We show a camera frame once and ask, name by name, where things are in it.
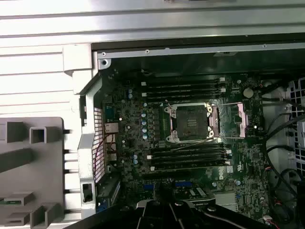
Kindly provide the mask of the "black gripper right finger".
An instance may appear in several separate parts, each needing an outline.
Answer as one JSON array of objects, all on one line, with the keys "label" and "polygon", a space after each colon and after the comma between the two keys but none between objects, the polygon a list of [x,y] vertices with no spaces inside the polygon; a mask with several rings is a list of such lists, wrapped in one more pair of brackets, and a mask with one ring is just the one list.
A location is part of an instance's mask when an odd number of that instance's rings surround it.
[{"label": "black gripper right finger", "polygon": [[180,229],[267,229],[266,224],[226,209],[208,204],[197,209],[190,201],[177,199],[174,185],[166,185],[166,204]]}]

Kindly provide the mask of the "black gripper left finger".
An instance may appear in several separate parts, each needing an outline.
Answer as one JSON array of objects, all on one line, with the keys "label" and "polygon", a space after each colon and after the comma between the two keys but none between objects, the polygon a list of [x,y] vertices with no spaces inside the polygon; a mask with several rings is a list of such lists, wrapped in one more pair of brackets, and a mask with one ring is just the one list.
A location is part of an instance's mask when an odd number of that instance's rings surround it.
[{"label": "black gripper left finger", "polygon": [[115,205],[71,225],[72,229],[157,229],[168,206],[168,187],[160,184],[156,198],[142,200],[136,208]]}]

